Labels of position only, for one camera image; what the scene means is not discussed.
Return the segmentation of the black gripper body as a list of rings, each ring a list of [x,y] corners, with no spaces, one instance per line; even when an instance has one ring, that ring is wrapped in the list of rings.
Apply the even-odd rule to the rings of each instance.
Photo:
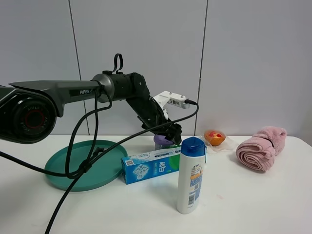
[[[140,121],[142,122],[142,128],[144,130],[159,126],[161,124],[167,123],[170,121],[165,119],[164,115],[161,114],[157,109],[142,109],[139,108],[136,110],[136,114]],[[164,127],[157,128],[151,131],[155,135],[162,135],[166,137],[176,137],[181,136],[182,128],[179,124],[172,123]]]

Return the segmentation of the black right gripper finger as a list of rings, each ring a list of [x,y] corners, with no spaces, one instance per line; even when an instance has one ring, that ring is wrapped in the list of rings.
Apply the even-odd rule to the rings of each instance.
[[[157,134],[157,143],[172,143],[164,134]]]

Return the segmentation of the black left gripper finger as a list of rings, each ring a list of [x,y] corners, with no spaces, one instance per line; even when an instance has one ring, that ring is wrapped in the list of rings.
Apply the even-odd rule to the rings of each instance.
[[[177,129],[175,131],[172,131],[168,134],[168,140],[171,141],[174,145],[180,145],[182,142],[181,139],[181,129]]]

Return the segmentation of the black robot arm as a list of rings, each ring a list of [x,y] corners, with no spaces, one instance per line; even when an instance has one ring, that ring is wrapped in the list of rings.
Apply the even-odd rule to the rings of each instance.
[[[11,83],[0,88],[0,137],[33,144],[45,139],[68,103],[95,98],[100,103],[125,100],[142,122],[142,128],[181,143],[182,127],[171,123],[150,96],[144,76],[97,74],[90,81],[36,80]]]

